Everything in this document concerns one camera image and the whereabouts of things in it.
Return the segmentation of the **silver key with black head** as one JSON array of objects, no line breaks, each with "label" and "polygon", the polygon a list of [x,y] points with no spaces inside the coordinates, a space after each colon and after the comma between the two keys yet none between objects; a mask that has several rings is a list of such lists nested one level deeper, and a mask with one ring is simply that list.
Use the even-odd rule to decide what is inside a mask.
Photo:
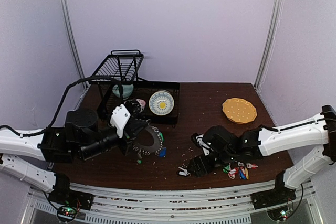
[{"label": "silver key with black head", "polygon": [[180,166],[178,167],[177,174],[183,177],[187,177],[191,175],[190,172],[186,168],[180,167]]}]

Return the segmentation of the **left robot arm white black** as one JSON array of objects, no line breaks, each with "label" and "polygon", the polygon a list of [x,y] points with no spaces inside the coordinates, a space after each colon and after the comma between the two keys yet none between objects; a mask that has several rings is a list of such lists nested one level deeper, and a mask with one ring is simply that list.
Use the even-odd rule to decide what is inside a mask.
[{"label": "left robot arm white black", "polygon": [[86,161],[113,148],[123,155],[130,149],[148,155],[162,147],[159,130],[148,120],[137,117],[143,110],[139,100],[116,107],[108,126],[98,128],[98,115],[91,109],[69,111],[63,127],[47,127],[41,131],[16,132],[1,126],[1,171],[27,182],[47,194],[55,203],[89,210],[93,194],[70,188],[68,176],[53,173],[23,160],[24,156],[50,163],[72,163],[75,158]]}]

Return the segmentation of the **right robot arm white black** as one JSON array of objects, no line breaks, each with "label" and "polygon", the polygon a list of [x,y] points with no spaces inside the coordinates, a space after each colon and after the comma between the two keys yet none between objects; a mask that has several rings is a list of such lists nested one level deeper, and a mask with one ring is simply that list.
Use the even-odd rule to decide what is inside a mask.
[{"label": "right robot arm white black", "polygon": [[194,133],[192,142],[203,153],[180,168],[180,176],[201,177],[232,162],[248,163],[272,154],[313,145],[301,161],[280,172],[273,189],[253,193],[255,209],[284,204],[296,198],[296,189],[312,175],[335,163],[335,109],[324,105],[321,113],[300,122],[279,126],[260,126],[236,136],[222,126],[213,126],[204,134]]}]

